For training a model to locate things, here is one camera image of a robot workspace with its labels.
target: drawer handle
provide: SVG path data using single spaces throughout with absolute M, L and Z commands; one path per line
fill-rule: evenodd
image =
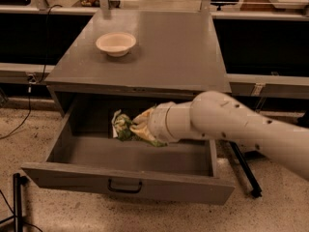
M 136 194 L 136 193 L 141 191 L 141 189 L 142 189 L 142 182 L 138 183 L 138 188 L 137 189 L 118 189 L 118 188 L 112 188 L 112 180 L 109 179 L 107 187 L 108 187 L 108 189 L 110 191 L 113 191 L 113 192 Z

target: cabinet top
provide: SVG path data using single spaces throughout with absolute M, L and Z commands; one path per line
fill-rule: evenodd
M 231 92 L 208 13 L 108 12 L 93 16 L 47 77 L 47 84 Z M 109 32 L 128 32 L 137 44 L 124 57 L 108 56 L 97 49 L 96 40 Z

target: open drawer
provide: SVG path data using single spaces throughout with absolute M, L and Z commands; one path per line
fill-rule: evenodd
M 224 204 L 234 185 L 217 178 L 214 141 L 156 148 L 112 138 L 116 110 L 133 118 L 159 102 L 77 94 L 46 162 L 24 163 L 22 169 L 41 188 Z

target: black cable on floor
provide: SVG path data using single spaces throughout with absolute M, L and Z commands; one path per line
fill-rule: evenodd
M 3 192 L 2 192 L 1 189 L 0 189 L 0 194 L 2 195 L 2 197 L 3 197 L 4 201 L 5 201 L 5 203 L 7 204 L 8 208 L 10 209 L 10 211 L 12 212 L 12 214 L 13 214 L 14 217 L 15 217 L 14 211 L 13 211 L 12 207 L 10 206 L 10 204 L 9 204 L 9 202 L 8 202 L 8 200 L 7 200 L 7 198 L 6 198 L 6 196 L 3 194 Z M 29 226 L 32 226 L 32 227 L 38 229 L 40 232 L 42 232 L 42 230 L 41 230 L 38 226 L 36 226 L 36 225 L 34 225 L 34 224 L 31 224 L 31 223 L 29 223 L 29 222 L 26 222 L 26 221 L 24 221 L 24 220 L 23 220 L 22 222 L 23 222 L 24 224 L 26 224 L 26 225 L 29 225 Z
M 12 130 L 9 134 L 5 135 L 5 136 L 1 136 L 0 137 L 0 140 L 1 139 L 5 139 L 9 136 L 11 136 L 15 131 L 17 131 L 25 122 L 26 120 L 29 118 L 30 116 L 30 113 L 31 113 L 31 99 L 30 99 L 30 96 L 31 96 L 31 85 L 29 86 L 28 88 L 28 114 L 26 115 L 26 117 L 23 119 L 23 121 L 19 124 L 19 126 L 17 126 L 14 130 Z

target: crumpled bag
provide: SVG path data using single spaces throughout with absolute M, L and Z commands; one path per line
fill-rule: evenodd
M 132 121 L 126 114 L 121 113 L 122 110 L 116 111 L 112 119 L 113 137 L 121 141 L 144 140 L 156 147 L 166 146 L 166 143 L 156 140 L 148 130 L 148 119 L 154 110 L 155 108 L 151 107 Z

